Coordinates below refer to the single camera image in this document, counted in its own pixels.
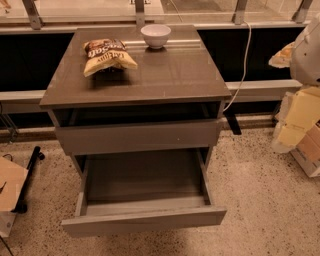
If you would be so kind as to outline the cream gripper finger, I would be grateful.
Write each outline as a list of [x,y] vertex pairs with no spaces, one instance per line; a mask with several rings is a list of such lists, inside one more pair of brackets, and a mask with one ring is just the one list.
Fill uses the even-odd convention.
[[293,46],[294,43],[287,44],[270,58],[268,64],[275,68],[289,68]]

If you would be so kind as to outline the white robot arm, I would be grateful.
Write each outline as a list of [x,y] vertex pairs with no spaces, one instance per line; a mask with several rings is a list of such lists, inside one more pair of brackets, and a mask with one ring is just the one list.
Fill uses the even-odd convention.
[[289,68],[292,79],[310,86],[320,85],[320,13],[316,14],[294,42],[289,43],[268,64]]

